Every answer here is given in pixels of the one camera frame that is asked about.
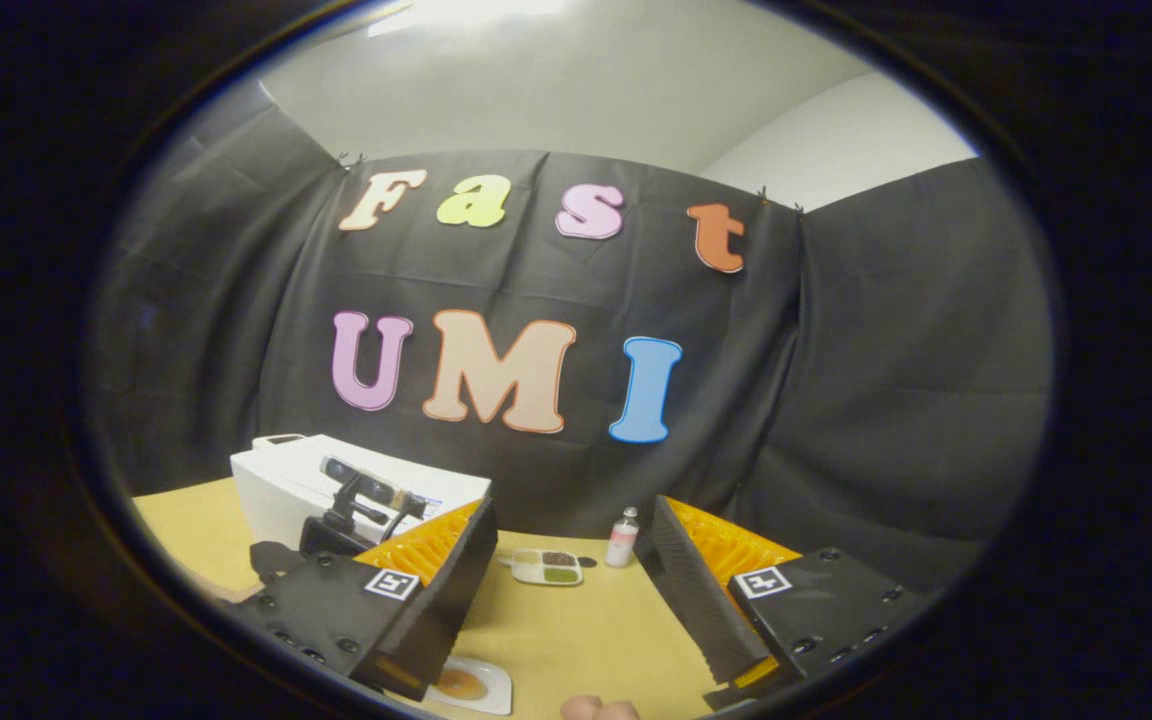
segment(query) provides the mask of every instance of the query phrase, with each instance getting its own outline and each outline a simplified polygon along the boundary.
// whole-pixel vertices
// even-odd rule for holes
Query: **small bottle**
[[[607,556],[604,562],[612,568],[626,568],[634,558],[634,541],[639,538],[639,516],[637,507],[626,507],[626,515],[612,525],[612,539],[607,543]]]

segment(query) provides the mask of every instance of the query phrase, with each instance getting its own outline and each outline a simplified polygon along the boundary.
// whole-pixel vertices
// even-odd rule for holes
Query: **white box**
[[[332,507],[332,498],[340,488],[340,483],[320,470],[326,455],[338,456],[365,473],[429,499],[425,518],[403,518],[394,530],[396,537],[426,520],[438,518],[444,511],[456,510],[485,497],[492,486],[492,480],[486,478],[381,455],[327,435],[259,447],[229,456],[234,483],[238,486],[238,502],[256,541],[280,541],[300,550],[305,518],[320,518]],[[397,514],[363,495],[357,495],[355,501],[384,511],[389,518]],[[380,541],[384,526],[357,513],[354,520],[355,533],[370,541]]]

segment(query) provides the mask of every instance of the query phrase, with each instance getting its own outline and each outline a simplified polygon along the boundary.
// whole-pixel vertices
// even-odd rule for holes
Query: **human hand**
[[[631,702],[609,702],[591,694],[567,698],[561,707],[563,720],[639,720],[639,711]]]

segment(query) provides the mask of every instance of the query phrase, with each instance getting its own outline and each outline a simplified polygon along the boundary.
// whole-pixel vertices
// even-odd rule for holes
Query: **yellow tabletop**
[[[233,479],[137,497],[136,506],[164,550],[205,589],[237,600],[260,586],[248,563],[251,530]],[[503,564],[488,567],[452,654],[507,670],[514,717],[558,717],[574,694],[634,702],[646,720],[708,713],[702,696],[717,684],[704,655],[637,562],[608,568],[602,539],[500,530],[498,555],[522,547],[567,551],[598,566],[582,569],[585,582],[571,588],[529,585]],[[494,717],[397,699],[450,719]]]

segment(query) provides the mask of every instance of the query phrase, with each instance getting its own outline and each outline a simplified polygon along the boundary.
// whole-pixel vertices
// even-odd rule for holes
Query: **blue letter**
[[[612,423],[608,433],[621,442],[660,442],[669,437],[662,422],[664,395],[669,388],[669,370],[681,359],[682,348],[657,338],[628,338],[626,355],[632,363],[626,412]]]

